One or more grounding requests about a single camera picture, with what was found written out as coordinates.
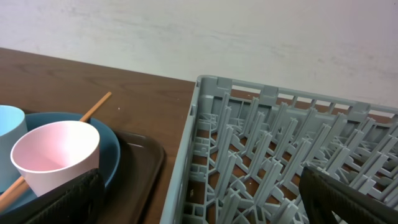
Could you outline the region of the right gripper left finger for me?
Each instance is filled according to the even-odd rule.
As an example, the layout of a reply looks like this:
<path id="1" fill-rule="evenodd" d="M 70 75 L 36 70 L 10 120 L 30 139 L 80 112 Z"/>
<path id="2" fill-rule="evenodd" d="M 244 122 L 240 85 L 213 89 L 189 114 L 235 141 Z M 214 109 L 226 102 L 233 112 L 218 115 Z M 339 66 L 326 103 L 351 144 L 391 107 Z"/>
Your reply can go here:
<path id="1" fill-rule="evenodd" d="M 1 215 L 1 224 L 96 223 L 104 195 L 103 177 L 92 169 Z"/>

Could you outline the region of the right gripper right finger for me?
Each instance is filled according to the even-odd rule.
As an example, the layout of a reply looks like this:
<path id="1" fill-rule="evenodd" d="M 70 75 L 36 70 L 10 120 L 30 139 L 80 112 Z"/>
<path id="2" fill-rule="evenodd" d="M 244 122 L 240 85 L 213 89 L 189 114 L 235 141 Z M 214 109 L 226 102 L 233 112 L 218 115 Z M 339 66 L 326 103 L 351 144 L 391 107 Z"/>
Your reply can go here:
<path id="1" fill-rule="evenodd" d="M 397 224 L 397 211 L 313 167 L 304 167 L 299 192 L 310 223 Z"/>

